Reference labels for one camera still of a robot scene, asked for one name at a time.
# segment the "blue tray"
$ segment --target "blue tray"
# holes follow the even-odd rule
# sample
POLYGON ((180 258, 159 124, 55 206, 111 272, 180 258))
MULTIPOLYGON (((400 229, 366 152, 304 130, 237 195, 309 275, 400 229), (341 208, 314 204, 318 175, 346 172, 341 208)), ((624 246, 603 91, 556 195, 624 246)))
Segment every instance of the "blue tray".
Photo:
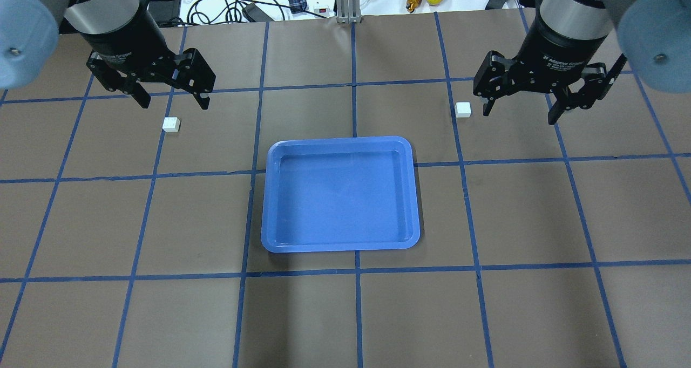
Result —
POLYGON ((402 137, 281 141, 269 149, 267 250, 405 249, 419 238, 412 148, 402 137))

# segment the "small white block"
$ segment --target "small white block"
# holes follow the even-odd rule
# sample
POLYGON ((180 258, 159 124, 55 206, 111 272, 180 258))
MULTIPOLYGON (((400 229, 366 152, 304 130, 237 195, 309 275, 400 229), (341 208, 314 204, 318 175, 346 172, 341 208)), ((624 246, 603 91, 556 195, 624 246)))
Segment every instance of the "small white block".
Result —
POLYGON ((471 103, 463 102, 456 103, 456 119, 467 118, 471 116, 471 103))
POLYGON ((180 119, 177 117, 165 117, 163 119, 163 130, 165 132, 177 132, 180 129, 180 119))

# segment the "metal bracket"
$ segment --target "metal bracket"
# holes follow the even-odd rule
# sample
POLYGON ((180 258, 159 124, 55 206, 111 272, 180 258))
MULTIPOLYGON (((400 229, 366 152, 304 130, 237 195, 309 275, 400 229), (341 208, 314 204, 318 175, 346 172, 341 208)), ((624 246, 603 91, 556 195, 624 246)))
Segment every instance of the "metal bracket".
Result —
POLYGON ((338 8, 336 21, 339 23, 351 23, 362 21, 360 14, 360 0, 336 0, 338 8))

